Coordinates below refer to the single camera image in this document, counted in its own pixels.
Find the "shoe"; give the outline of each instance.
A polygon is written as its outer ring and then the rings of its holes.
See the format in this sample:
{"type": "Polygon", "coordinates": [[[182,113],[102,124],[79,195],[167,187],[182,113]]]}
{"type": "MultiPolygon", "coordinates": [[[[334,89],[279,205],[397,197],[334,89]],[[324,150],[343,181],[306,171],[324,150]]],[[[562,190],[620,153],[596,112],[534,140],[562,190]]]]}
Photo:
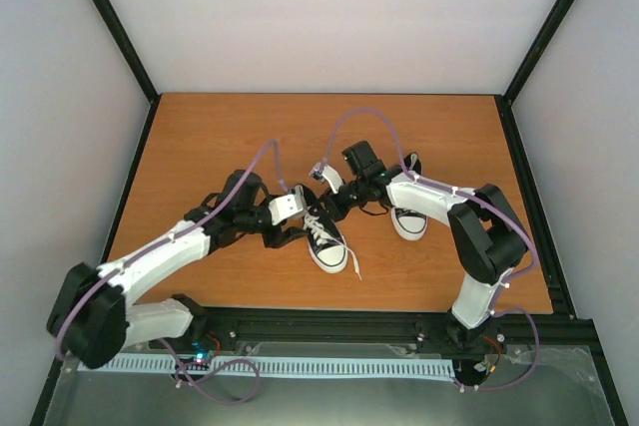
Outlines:
{"type": "MultiPolygon", "coordinates": [[[[419,155],[415,152],[403,159],[403,163],[409,170],[421,175],[421,162],[419,155]]],[[[425,214],[417,213],[412,210],[397,209],[393,207],[390,210],[390,219],[395,227],[397,234],[409,241],[417,241],[426,233],[428,226],[428,217],[425,214]]]]}
{"type": "Polygon", "coordinates": [[[355,272],[359,275],[357,258],[346,240],[327,213],[311,207],[304,217],[303,229],[309,232],[309,252],[313,261],[326,273],[339,273],[348,263],[348,253],[352,254],[355,272]]]}

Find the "ruler-like white strip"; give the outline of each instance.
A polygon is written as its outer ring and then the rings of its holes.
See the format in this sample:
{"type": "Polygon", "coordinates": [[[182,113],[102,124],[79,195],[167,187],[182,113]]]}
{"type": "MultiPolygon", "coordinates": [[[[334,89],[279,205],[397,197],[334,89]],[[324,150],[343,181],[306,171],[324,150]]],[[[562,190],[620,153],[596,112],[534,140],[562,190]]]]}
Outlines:
{"type": "MultiPolygon", "coordinates": [[[[208,368],[189,366],[193,375],[206,374],[237,356],[213,358],[208,368]]],[[[452,361],[448,359],[358,359],[358,358],[272,358],[248,356],[266,378],[353,379],[353,378],[413,378],[451,381],[454,377],[452,361]]],[[[102,368],[89,370],[80,365],[79,371],[108,373],[173,374],[176,364],[169,354],[120,353],[102,368]]],[[[253,376],[246,364],[233,364],[218,373],[221,376],[253,376]]]]}

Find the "white backdrop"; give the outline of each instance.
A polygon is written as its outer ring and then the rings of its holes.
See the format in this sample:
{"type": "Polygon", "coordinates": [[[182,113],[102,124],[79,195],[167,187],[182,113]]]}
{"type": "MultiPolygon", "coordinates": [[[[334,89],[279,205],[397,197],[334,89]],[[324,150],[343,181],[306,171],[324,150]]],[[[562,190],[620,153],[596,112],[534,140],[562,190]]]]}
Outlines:
{"type": "Polygon", "coordinates": [[[639,0],[576,0],[514,105],[566,279],[639,424],[639,0]]]}
{"type": "Polygon", "coordinates": [[[29,423],[45,323],[97,264],[149,104],[91,0],[0,0],[0,424],[29,423]]]}
{"type": "Polygon", "coordinates": [[[112,0],[161,92],[503,93],[554,0],[112,0]]]}

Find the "black frame bar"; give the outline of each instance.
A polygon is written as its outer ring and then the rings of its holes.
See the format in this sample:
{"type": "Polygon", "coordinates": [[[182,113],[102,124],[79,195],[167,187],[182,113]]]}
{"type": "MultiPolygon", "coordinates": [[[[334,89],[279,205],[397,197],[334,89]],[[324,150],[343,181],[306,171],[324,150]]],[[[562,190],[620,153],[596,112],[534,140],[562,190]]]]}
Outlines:
{"type": "MultiPolygon", "coordinates": [[[[93,2],[150,103],[149,114],[102,255],[102,261],[104,262],[107,260],[113,245],[118,225],[160,104],[161,95],[158,94],[153,86],[110,0],[93,0],[93,2]]],[[[628,421],[608,369],[594,323],[591,320],[582,320],[575,317],[576,313],[570,298],[570,292],[512,113],[512,105],[517,95],[521,92],[573,2],[574,0],[556,0],[506,93],[503,96],[496,95],[494,100],[526,207],[528,220],[530,221],[532,235],[535,243],[539,245],[541,267],[553,307],[553,314],[534,315],[540,341],[544,345],[588,346],[593,356],[599,379],[604,387],[613,419],[616,424],[625,425],[628,424],[628,421]]],[[[208,310],[215,318],[219,319],[220,331],[227,330],[235,333],[234,342],[261,340],[410,342],[414,341],[415,332],[420,330],[420,324],[439,321],[441,316],[445,314],[252,308],[208,308],[208,310]]],[[[526,344],[533,341],[530,326],[524,317],[509,315],[500,318],[498,321],[501,331],[506,335],[510,343],[526,344]]],[[[61,365],[62,363],[58,360],[54,360],[51,365],[31,420],[32,426],[44,424],[61,365]]]]}

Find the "wooden table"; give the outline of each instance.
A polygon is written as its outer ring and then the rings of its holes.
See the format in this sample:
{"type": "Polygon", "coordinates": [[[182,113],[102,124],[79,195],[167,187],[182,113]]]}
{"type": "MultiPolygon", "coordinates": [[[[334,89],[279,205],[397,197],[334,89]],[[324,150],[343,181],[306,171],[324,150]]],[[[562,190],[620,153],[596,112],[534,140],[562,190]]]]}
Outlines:
{"type": "MultiPolygon", "coordinates": [[[[420,154],[423,173],[460,187],[493,183],[502,188],[529,231],[523,201],[497,110],[488,96],[165,94],[153,123],[111,250],[120,257],[165,232],[226,177],[245,168],[269,139],[280,142],[290,185],[323,187],[309,170],[323,155],[335,121],[346,111],[381,110],[399,132],[404,153],[420,154]]],[[[351,117],[337,134],[329,163],[345,179],[352,175],[342,149],[368,140],[390,166],[397,162],[391,136],[371,114],[351,117]]],[[[258,164],[272,192],[279,192],[270,151],[258,164]]],[[[356,252],[363,280],[352,263],[339,274],[321,271],[305,240],[265,249],[258,235],[192,263],[153,288],[143,301],[182,292],[204,305],[443,311],[455,300],[463,270],[450,230],[431,221],[421,241],[394,231],[390,217],[357,210],[339,224],[356,252]]],[[[529,255],[522,265],[528,264],[529,255]]],[[[537,268],[500,299],[551,312],[537,268]]]]}

